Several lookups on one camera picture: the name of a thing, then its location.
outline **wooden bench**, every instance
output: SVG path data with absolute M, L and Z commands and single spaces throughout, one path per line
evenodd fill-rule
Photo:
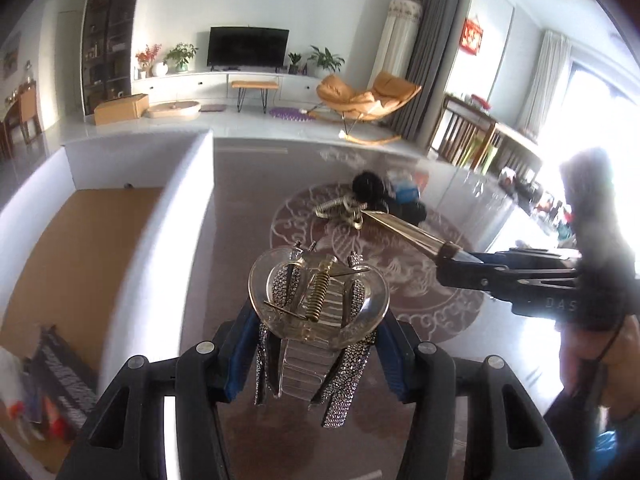
M 269 97 L 269 90 L 277 90 L 278 83 L 276 81 L 232 81 L 231 88 L 238 89 L 238 113 L 242 110 L 242 103 L 244 103 L 244 96 L 247 89 L 259 89 L 260 99 L 262 101 L 262 111 L 267 113 L 267 99 Z

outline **potted plant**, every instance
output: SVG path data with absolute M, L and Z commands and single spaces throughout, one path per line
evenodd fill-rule
M 309 59 L 316 62 L 316 77 L 324 79 L 329 74 L 336 70 L 340 72 L 340 67 L 344 63 L 344 58 L 332 54 L 327 47 L 324 48 L 324 52 L 318 47 L 311 45 L 314 50 Z
M 189 61 L 196 56 L 197 49 L 198 47 L 191 43 L 178 43 L 167 53 L 164 60 L 174 61 L 176 72 L 185 72 L 189 67 Z
M 158 56 L 158 52 L 162 48 L 161 44 L 155 44 L 154 46 L 146 46 L 144 50 L 136 54 L 136 59 L 140 64 L 140 79 L 146 77 L 146 73 L 154 62 L 154 59 Z
M 295 52 L 289 52 L 289 59 L 291 60 L 291 64 L 289 65 L 289 73 L 295 75 L 298 73 L 298 63 L 302 59 L 302 56 Z

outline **flower vase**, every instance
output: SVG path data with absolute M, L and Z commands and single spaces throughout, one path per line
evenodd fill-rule
M 328 68 L 320 68 L 319 66 L 316 66 L 316 77 L 318 79 L 324 79 L 328 75 L 331 75 L 334 73 L 335 73 L 334 70 L 330 70 Z
M 168 72 L 169 72 L 169 66 L 164 61 L 161 61 L 160 63 L 156 63 L 154 67 L 151 69 L 151 73 L 155 77 L 162 77 L 163 75 L 166 75 Z

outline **sunlight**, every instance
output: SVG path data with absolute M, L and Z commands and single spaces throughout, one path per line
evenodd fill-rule
M 601 146 L 614 168 L 616 209 L 623 236 L 640 253 L 636 228 L 634 169 L 640 140 L 640 108 L 602 79 L 578 68 L 574 71 L 562 108 L 543 129 L 539 145 L 546 164 L 538 180 L 556 198 L 564 200 L 559 165 L 593 146 Z

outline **black tv screen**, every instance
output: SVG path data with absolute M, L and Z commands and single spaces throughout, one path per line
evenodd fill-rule
M 281 67 L 288 39 L 281 28 L 211 27 L 207 66 Z

